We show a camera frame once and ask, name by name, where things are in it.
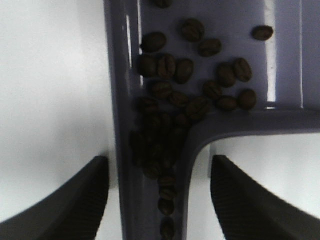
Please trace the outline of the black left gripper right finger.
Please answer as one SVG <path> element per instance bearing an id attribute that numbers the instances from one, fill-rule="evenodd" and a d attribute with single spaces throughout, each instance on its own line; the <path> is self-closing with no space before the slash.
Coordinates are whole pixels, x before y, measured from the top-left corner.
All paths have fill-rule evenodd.
<path id="1" fill-rule="evenodd" d="M 227 240 L 318 240 L 320 220 L 277 197 L 224 155 L 212 158 L 210 193 Z"/>

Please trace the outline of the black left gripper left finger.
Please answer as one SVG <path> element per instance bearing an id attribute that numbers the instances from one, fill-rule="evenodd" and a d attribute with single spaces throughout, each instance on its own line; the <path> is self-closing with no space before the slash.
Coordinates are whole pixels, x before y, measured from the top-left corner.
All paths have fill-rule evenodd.
<path id="1" fill-rule="evenodd" d="M 0 224 L 2 240 L 94 240 L 108 201 L 109 160 L 96 156 L 51 195 Z"/>

